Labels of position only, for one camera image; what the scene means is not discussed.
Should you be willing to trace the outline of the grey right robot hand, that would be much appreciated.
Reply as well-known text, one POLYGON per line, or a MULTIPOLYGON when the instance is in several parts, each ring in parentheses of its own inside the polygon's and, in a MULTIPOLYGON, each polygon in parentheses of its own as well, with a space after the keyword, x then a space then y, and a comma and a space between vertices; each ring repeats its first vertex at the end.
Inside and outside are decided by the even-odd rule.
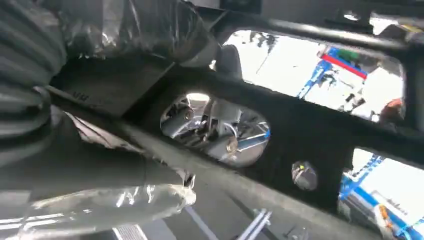
POLYGON ((157 205, 117 204, 128 191, 182 180, 141 151, 108 148, 68 113, 95 110, 52 92, 133 94, 144 73, 170 63, 205 67, 218 44, 184 0, 3 0, 0 3, 0 237, 58 239, 178 212, 178 194, 157 205))

